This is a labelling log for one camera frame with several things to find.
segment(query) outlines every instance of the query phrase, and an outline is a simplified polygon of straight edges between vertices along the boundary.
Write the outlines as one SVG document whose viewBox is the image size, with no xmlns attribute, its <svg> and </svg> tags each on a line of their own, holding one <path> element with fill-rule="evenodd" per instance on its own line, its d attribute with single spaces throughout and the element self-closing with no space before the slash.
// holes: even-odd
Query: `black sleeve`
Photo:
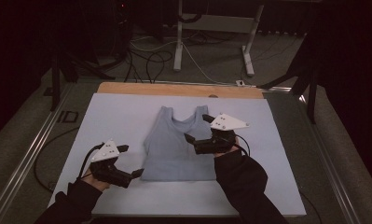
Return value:
<svg viewBox="0 0 372 224">
<path fill-rule="evenodd" d="M 241 218 L 250 224 L 287 223 L 264 194 L 268 176 L 258 162 L 240 150 L 214 158 L 217 182 Z"/>
<path fill-rule="evenodd" d="M 84 181 L 78 180 L 68 190 L 68 195 L 63 192 L 55 195 L 52 204 L 35 222 L 78 224 L 91 219 L 91 211 L 102 192 Z"/>
</svg>

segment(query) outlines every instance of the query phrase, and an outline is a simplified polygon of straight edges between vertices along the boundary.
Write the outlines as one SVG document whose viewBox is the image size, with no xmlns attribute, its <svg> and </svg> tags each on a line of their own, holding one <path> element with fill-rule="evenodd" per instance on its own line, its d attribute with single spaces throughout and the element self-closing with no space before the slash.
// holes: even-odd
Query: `gray carpet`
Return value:
<svg viewBox="0 0 372 224">
<path fill-rule="evenodd" d="M 302 38 L 288 35 L 258 35 L 252 47 L 256 75 L 247 77 L 244 74 L 241 57 L 241 45 L 246 42 L 247 35 L 221 33 L 212 33 L 212 35 L 220 38 L 233 38 L 220 44 L 194 46 L 191 42 L 185 40 L 187 49 L 195 62 L 209 78 L 201 73 L 184 50 L 182 70 L 173 72 L 173 59 L 171 59 L 164 64 L 162 74 L 157 77 L 157 81 L 208 84 L 226 82 L 232 84 L 235 83 L 235 80 L 243 79 L 249 84 L 263 84 L 286 72 L 302 43 Z M 170 43 L 173 40 L 165 39 L 165 43 Z M 144 38 L 132 43 L 141 49 L 155 49 L 162 45 L 153 38 Z M 174 53 L 174 47 L 174 44 L 169 44 L 160 50 Z M 101 61 L 104 63 L 109 60 L 101 58 Z M 146 60 L 133 55 L 133 64 L 137 74 L 148 84 L 148 76 L 145 70 Z M 161 66 L 161 63 L 150 63 L 148 65 L 150 76 L 155 77 Z M 107 74 L 116 77 L 116 81 L 123 81 L 128 68 L 129 65 L 124 62 L 115 69 L 108 71 Z M 131 70 L 129 81 L 134 81 L 134 73 L 135 71 Z M 87 74 L 85 71 L 80 70 L 80 74 L 82 74 L 82 77 L 76 84 L 62 83 L 63 87 L 71 85 L 72 89 L 61 108 L 61 111 L 77 112 L 79 117 L 75 123 L 57 122 L 49 133 L 46 143 L 81 124 L 90 97 L 102 82 L 102 80 Z M 0 132 L 0 193 L 49 115 L 51 99 L 43 96 L 46 87 L 50 86 L 49 75 L 50 73 L 47 73 L 43 77 L 41 88 L 25 102 L 19 112 Z M 291 87 L 293 83 L 294 79 L 282 83 L 281 86 Z M 360 223 L 372 223 L 372 180 L 334 109 L 326 99 L 323 88 L 319 88 L 317 96 L 317 125 L 310 125 L 306 119 L 303 119 L 305 111 L 302 105 L 299 105 L 296 97 L 282 92 L 265 93 L 308 213 L 304 217 L 289 217 L 288 220 L 290 223 L 310 224 L 350 223 L 343 215 L 336 192 L 333 190 L 324 169 L 319 154 L 319 144 L 316 143 L 316 136 L 310 130 L 316 129 L 319 131 L 324 148 L 335 162 L 341 180 L 350 194 L 352 205 L 357 212 Z M 73 130 L 54 139 L 43 148 L 36 168 L 41 181 L 45 185 L 48 186 L 58 179 L 76 133 L 77 130 Z M 47 207 L 50 197 L 50 193 L 37 184 L 32 167 L 15 194 L 12 204 L 4 213 L 1 223 L 33 223 Z M 148 221 L 145 219 L 127 220 L 125 218 L 123 223 L 158 222 L 154 219 Z"/>
</svg>

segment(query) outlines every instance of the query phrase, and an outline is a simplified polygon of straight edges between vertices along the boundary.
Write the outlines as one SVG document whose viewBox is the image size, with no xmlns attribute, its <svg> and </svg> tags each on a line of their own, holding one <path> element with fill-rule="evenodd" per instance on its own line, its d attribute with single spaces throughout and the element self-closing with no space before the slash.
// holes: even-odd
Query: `tank top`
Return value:
<svg viewBox="0 0 372 224">
<path fill-rule="evenodd" d="M 163 106 L 144 145 L 147 153 L 142 180 L 197 181 L 215 180 L 214 156 L 197 155 L 184 133 L 196 140 L 212 137 L 210 125 L 202 118 L 208 106 L 198 106 L 185 120 L 173 117 L 173 108 Z"/>
</svg>

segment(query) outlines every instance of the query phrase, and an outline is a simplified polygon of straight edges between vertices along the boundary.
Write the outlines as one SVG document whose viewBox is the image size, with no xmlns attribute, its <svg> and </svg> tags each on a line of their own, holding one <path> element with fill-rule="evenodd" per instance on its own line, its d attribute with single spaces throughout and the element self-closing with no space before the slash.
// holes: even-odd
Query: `white table surface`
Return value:
<svg viewBox="0 0 372 224">
<path fill-rule="evenodd" d="M 244 120 L 250 128 L 237 130 L 251 148 L 252 157 L 266 170 L 266 194 L 284 216 L 306 215 L 282 141 L 265 99 L 223 99 L 188 96 L 151 96 L 95 93 L 76 140 L 63 166 L 51 198 L 67 191 L 74 182 L 87 152 L 113 139 L 130 146 L 116 167 L 130 173 L 143 167 L 143 142 L 160 108 L 173 107 L 176 119 L 186 119 L 197 105 L 207 105 L 215 117 L 220 112 Z M 112 186 L 97 202 L 93 214 L 109 216 L 233 216 L 238 213 L 216 181 L 147 182 L 139 178 L 127 189 Z"/>
</svg>

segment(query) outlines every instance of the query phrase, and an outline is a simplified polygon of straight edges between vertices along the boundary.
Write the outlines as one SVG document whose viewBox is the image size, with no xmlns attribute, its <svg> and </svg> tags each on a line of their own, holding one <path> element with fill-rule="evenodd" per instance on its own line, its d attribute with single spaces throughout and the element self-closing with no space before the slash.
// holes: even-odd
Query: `metal stand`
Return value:
<svg viewBox="0 0 372 224">
<path fill-rule="evenodd" d="M 100 77 L 101 79 L 115 79 L 110 77 L 101 71 L 90 66 L 88 63 L 85 63 L 79 60 L 76 56 L 69 52 L 61 52 L 54 50 L 51 58 L 51 67 L 52 67 L 52 104 L 51 111 L 54 111 L 60 100 L 61 100 L 61 82 L 60 82 L 60 73 L 62 71 L 64 78 L 68 82 L 77 82 L 78 74 L 72 63 L 77 64 L 84 69 L 90 71 L 93 75 Z"/>
<path fill-rule="evenodd" d="M 183 0 L 179 1 L 178 15 L 180 18 L 184 16 L 190 16 L 189 14 L 183 15 Z M 250 57 L 250 48 L 252 47 L 253 40 L 255 39 L 255 33 L 258 28 L 258 24 L 261 18 L 264 5 L 258 6 L 257 12 L 253 19 L 250 18 L 234 18 L 234 17 L 221 17 L 204 15 L 199 21 L 193 23 L 183 24 L 181 21 L 177 22 L 177 45 L 176 52 L 174 54 L 174 71 L 180 71 L 182 67 L 182 31 L 183 29 L 197 29 L 197 30 L 211 30 L 211 31 L 224 31 L 224 32 L 239 32 L 248 33 L 250 35 L 249 41 L 246 46 L 242 46 L 242 55 L 244 64 L 246 66 L 247 76 L 252 77 L 255 74 L 252 65 L 252 59 Z"/>
<path fill-rule="evenodd" d="M 306 88 L 308 86 L 310 87 L 307 114 L 310 121 L 315 124 L 316 121 L 314 119 L 314 105 L 316 102 L 317 78 L 319 76 L 320 69 L 319 67 L 320 65 L 318 63 L 310 61 L 309 63 L 299 66 L 298 68 L 295 68 L 293 70 L 289 69 L 289 71 L 287 71 L 284 76 L 278 77 L 267 84 L 257 87 L 260 89 L 268 90 L 284 82 L 285 80 L 288 80 L 292 77 L 298 77 L 296 83 L 291 88 L 290 93 L 296 96 L 301 96 Z"/>
<path fill-rule="evenodd" d="M 255 39 L 255 33 L 257 31 L 263 9 L 264 5 L 260 5 L 258 7 L 257 12 L 255 13 L 255 19 L 253 20 L 252 30 L 250 31 L 249 41 L 247 42 L 246 46 L 241 47 L 241 51 L 243 52 L 244 65 L 246 68 L 246 75 L 248 77 L 252 77 L 255 75 L 255 70 L 252 65 L 252 57 L 250 57 L 250 48 L 252 47 L 253 40 Z"/>
</svg>

